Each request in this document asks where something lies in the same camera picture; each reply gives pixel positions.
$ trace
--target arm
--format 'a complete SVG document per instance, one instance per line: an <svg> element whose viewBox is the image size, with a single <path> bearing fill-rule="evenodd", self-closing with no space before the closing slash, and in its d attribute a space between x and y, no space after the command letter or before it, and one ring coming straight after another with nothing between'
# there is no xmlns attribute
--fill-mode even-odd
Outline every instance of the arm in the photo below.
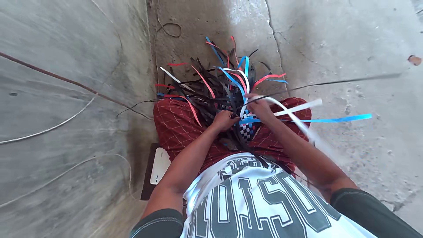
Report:
<svg viewBox="0 0 423 238"><path fill-rule="evenodd" d="M219 112L213 124L176 156L151 193L141 218L164 208L182 213L182 196L197 177L214 139L239 121L239 117L231 119L231 114L230 111Z"/></svg>
<svg viewBox="0 0 423 238"><path fill-rule="evenodd" d="M321 192L326 201L330 201L333 192L340 188L358 188L353 181L325 154L307 141L297 136L283 122L276 118L264 100L249 104L260 120L266 124L284 152L292 162L307 176Z"/></svg>

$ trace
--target red plastic strap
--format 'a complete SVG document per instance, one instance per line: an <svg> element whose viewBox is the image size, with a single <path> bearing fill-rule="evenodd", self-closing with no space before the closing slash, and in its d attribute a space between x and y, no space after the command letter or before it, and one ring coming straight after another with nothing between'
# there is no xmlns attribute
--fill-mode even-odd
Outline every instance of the red plastic strap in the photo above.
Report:
<svg viewBox="0 0 423 238"><path fill-rule="evenodd" d="M239 65L239 62L238 62L238 56L236 55L236 42L235 42L235 38L234 38L233 36L231 36L231 39L232 39L232 41L233 41L233 47L235 48L235 60L236 60L236 65Z"/></svg>
<svg viewBox="0 0 423 238"><path fill-rule="evenodd" d="M157 87L166 87L166 88L170 88L170 89L175 89L175 87L173 87L173 86L167 86L166 84L158 84L158 83L156 83L154 86L157 86Z"/></svg>
<svg viewBox="0 0 423 238"><path fill-rule="evenodd" d="M218 49L220 49L219 47L217 47L216 45L214 45L213 43L210 43L210 42L206 42L207 44L209 44L209 45L212 45L212 46L214 46L214 47L216 47L216 48L218 48ZM228 63L228 69L230 68L229 67L229 54L228 54L228 52L226 52L226 50L222 50L222 49L220 49L225 55L226 55L226 58L227 58L227 63Z"/></svg>
<svg viewBox="0 0 423 238"><path fill-rule="evenodd" d="M255 88L259 83L265 81L266 79L270 78L270 77L283 77L286 74L282 74L282 75L266 75L264 77L262 77L261 79L259 79L253 86L253 88Z"/></svg>
<svg viewBox="0 0 423 238"><path fill-rule="evenodd" d="M209 84L206 82L206 80L203 78L203 76L200 74L200 72L194 66L191 65L191 67L198 73L198 75L201 77L201 79L203 80L203 82L206 84L207 88L209 89L209 91L211 93L211 96L213 98L216 98L216 96L214 95L213 90L210 88Z"/></svg>
<svg viewBox="0 0 423 238"><path fill-rule="evenodd" d="M241 78L241 76L231 72L228 73L230 73L231 75L235 75L239 79L239 81L241 81L242 87L244 88L244 92L247 93L247 86L245 85L244 80Z"/></svg>
<svg viewBox="0 0 423 238"><path fill-rule="evenodd" d="M187 64L187 63L180 63L180 64L171 64L171 63L168 63L168 65L171 65L171 66L179 66L179 65L183 65L183 64Z"/></svg>
<svg viewBox="0 0 423 238"><path fill-rule="evenodd" d="M190 105L190 108L191 108L192 113L194 113L195 120L196 120L196 121L198 122L198 124L202 127L202 125L201 125L200 121L198 120L197 114L195 113L195 109L194 109L194 107L193 107L193 106L192 106L192 104L188 101L188 99L187 99L186 97L184 97L184 96L179 96L179 95L171 95L171 94L165 94L165 97L181 97L181 98L185 99L185 100L188 102L188 104Z"/></svg>

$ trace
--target dark sleeve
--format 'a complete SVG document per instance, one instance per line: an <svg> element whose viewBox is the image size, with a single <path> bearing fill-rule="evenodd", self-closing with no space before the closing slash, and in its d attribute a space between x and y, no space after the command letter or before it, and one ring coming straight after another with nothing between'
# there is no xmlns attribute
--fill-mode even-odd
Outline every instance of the dark sleeve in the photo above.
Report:
<svg viewBox="0 0 423 238"><path fill-rule="evenodd" d="M184 228L182 214L166 208L144 217L132 229L130 238L177 238Z"/></svg>
<svg viewBox="0 0 423 238"><path fill-rule="evenodd" d="M377 198L365 191L342 188L332 194L330 204L377 237L423 238Z"/></svg>

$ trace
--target white t-shirt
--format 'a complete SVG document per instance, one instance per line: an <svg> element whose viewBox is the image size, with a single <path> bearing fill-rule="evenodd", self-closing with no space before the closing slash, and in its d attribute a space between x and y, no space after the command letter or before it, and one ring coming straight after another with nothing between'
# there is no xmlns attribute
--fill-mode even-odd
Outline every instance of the white t-shirt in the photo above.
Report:
<svg viewBox="0 0 423 238"><path fill-rule="evenodd" d="M201 173L184 194L181 238L375 237L280 167L268 165L239 153Z"/></svg>

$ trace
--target red plaid shorts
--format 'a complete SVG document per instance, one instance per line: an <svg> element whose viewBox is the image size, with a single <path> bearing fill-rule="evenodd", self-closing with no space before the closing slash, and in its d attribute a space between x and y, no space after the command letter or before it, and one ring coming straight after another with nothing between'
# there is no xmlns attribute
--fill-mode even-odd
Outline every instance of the red plaid shorts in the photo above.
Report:
<svg viewBox="0 0 423 238"><path fill-rule="evenodd" d="M281 101L281 103L287 108L292 108L304 104L306 101L301 98L290 97ZM273 105L271 109L273 112L281 110L277 105ZM195 109L195 111L200 123L203 124L204 120L199 116L198 110ZM294 112L294 114L300 120L311 120L311 109L309 108ZM278 116L278 118L291 120L288 115ZM283 122L298 136L307 140L306 136L293 122ZM160 145L168 152L171 161L206 130L205 127L201 127L196 122L188 103L176 99L162 99L155 104L154 123L156 124L157 133L159 134ZM266 125L262 124L259 127L259 130L249 146L256 153L260 155L270 155L278 161L284 162L292 171L295 170L294 163L292 163L288 155L283 152L282 145L276 141L275 136ZM229 155L241 152L243 151L230 150L218 140L215 140L210 147L200 172L203 172L206 168Z"/></svg>

